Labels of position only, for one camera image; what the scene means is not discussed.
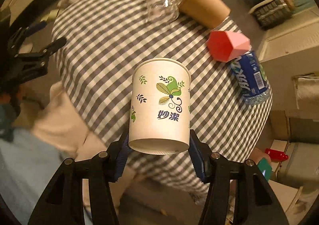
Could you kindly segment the brown kraft paper cup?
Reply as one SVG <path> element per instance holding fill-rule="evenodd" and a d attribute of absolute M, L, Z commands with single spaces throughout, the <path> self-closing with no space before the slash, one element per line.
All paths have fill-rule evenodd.
<path fill-rule="evenodd" d="M 182 0 L 179 10 L 209 29 L 218 27 L 231 12 L 222 0 Z"/>

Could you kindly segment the dark suitcase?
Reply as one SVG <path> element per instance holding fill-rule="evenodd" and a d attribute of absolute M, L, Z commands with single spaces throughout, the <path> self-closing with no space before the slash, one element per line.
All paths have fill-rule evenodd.
<path fill-rule="evenodd" d="M 293 0 L 249 0 L 251 14 L 258 25 L 268 30 L 291 18 L 295 10 Z"/>

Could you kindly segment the person's light blue clothing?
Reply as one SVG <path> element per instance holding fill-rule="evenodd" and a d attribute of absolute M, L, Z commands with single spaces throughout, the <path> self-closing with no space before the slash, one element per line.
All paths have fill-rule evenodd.
<path fill-rule="evenodd" d="M 71 156 L 24 128 L 12 128 L 9 139 L 1 138 L 1 196 L 21 224 L 28 223 L 53 174 Z"/>

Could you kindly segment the red plastic stool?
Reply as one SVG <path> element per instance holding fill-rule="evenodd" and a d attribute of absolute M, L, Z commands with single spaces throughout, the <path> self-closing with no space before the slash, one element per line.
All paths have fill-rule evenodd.
<path fill-rule="evenodd" d="M 279 150 L 266 148 L 264 152 L 269 155 L 273 162 L 283 162 L 289 159 L 287 154 Z"/>

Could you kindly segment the blue plastic drink bottle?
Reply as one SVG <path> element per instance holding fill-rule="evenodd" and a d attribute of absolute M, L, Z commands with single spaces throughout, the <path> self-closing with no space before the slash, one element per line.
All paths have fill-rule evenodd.
<path fill-rule="evenodd" d="M 269 82 L 255 52 L 250 50 L 230 63 L 248 105 L 258 105 L 270 97 Z"/>

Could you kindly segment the white floral paper cup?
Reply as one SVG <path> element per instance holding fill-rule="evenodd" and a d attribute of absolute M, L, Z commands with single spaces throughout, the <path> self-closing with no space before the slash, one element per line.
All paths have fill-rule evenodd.
<path fill-rule="evenodd" d="M 135 69 L 128 135 L 131 149 L 151 155 L 188 150 L 190 84 L 190 72 L 173 59 L 150 59 Z"/>

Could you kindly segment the grey checkered tablecloth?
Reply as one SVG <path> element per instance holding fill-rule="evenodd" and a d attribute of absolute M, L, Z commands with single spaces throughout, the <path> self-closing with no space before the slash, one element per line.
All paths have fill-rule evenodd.
<path fill-rule="evenodd" d="M 132 74 L 142 62 L 166 57 L 191 73 L 191 127 L 229 160 L 246 160 L 272 106 L 250 106 L 225 63 L 207 48 L 209 30 L 187 16 L 170 24 L 146 22 L 146 0 L 79 0 L 55 20 L 53 39 L 67 44 L 55 61 L 71 103 L 88 127 L 109 145 L 130 118 Z"/>

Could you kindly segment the red geometric cup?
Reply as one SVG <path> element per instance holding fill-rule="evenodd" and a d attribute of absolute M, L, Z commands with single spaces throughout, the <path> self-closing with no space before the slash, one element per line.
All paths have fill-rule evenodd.
<path fill-rule="evenodd" d="M 212 58 L 219 62 L 229 62 L 251 48 L 250 39 L 244 34 L 217 30 L 210 32 L 207 46 Z"/>

